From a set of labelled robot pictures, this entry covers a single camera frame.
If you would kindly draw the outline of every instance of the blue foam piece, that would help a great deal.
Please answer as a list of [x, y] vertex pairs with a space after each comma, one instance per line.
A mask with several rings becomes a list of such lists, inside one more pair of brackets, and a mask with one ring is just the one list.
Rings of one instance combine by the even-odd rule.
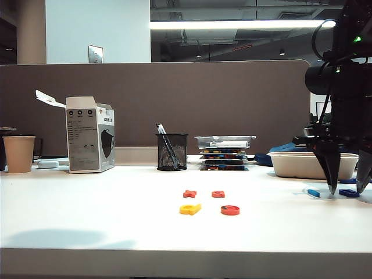
[[351, 189], [340, 189], [338, 190], [338, 193], [343, 196], [347, 196], [348, 198], [357, 198], [359, 196], [359, 193], [351, 190]]
[[317, 198], [320, 198], [320, 193], [318, 191], [315, 191], [315, 190], [312, 190], [312, 189], [308, 189], [307, 193], [311, 196], [315, 196]]
[[356, 178], [341, 179], [339, 182], [343, 184], [356, 184]]
[[271, 157], [266, 154], [256, 154], [254, 160], [261, 166], [273, 166], [273, 162], [271, 161]]

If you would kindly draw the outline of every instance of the white wall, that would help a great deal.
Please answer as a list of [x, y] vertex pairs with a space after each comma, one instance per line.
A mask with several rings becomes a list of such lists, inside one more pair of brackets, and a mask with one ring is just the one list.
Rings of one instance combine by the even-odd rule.
[[104, 63], [151, 62], [149, 0], [45, 0], [46, 62], [88, 63], [88, 45]]
[[313, 93], [310, 94], [310, 112], [313, 113], [313, 116], [316, 116], [316, 102], [324, 102], [326, 100], [326, 96], [315, 95]]

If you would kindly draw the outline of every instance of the plastic tray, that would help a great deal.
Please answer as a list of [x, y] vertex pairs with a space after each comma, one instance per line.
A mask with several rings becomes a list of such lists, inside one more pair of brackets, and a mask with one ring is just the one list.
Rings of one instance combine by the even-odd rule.
[[231, 166], [238, 166], [242, 164], [248, 164], [247, 160], [205, 160], [203, 164], [224, 164], [224, 165], [231, 165]]
[[[274, 171], [277, 176], [326, 179], [314, 153], [311, 152], [271, 152]], [[350, 179], [353, 175], [358, 155], [341, 153], [338, 179]]]
[[229, 148], [229, 149], [204, 149], [199, 154], [246, 154], [244, 150], [239, 148]]
[[222, 171], [227, 171], [227, 170], [237, 170], [237, 171], [243, 171], [243, 170], [248, 170], [243, 164], [239, 166], [227, 166], [223, 164], [205, 164], [202, 165], [200, 170], [222, 170]]
[[195, 137], [198, 140], [199, 149], [213, 148], [249, 148], [251, 140], [256, 136], [250, 135], [214, 135], [211, 137]]

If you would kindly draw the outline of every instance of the white object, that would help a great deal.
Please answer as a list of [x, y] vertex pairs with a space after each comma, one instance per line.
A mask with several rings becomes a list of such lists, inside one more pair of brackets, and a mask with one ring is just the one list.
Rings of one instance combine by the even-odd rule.
[[37, 162], [37, 166], [39, 169], [54, 169], [59, 167], [58, 161], [40, 161]]
[[66, 105], [36, 90], [38, 100], [65, 108], [70, 173], [99, 173], [115, 165], [115, 118], [92, 96], [66, 98]]
[[159, 134], [166, 134], [165, 129], [162, 124], [158, 124], [158, 132]]
[[[314, 153], [311, 152], [271, 152], [275, 174], [281, 177], [326, 179]], [[353, 175], [358, 155], [341, 153], [338, 179], [350, 179]]]
[[[271, 29], [316, 28], [322, 20], [219, 20], [212, 22], [150, 22], [153, 30], [200, 29]], [[334, 27], [336, 22], [326, 22], [324, 28]]]
[[248, 141], [212, 141], [209, 143], [210, 147], [216, 148], [248, 148]]

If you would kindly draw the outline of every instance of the blue toy piece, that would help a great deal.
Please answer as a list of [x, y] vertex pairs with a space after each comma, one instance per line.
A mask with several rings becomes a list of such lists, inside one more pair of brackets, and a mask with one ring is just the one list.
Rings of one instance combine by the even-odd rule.
[[311, 196], [315, 196], [316, 198], [320, 198], [320, 193], [318, 191], [308, 189], [307, 193]]
[[347, 196], [348, 198], [357, 198], [359, 196], [358, 192], [351, 189], [340, 189], [338, 190], [338, 193], [340, 195]]
[[356, 178], [341, 179], [339, 182], [343, 184], [356, 184]]

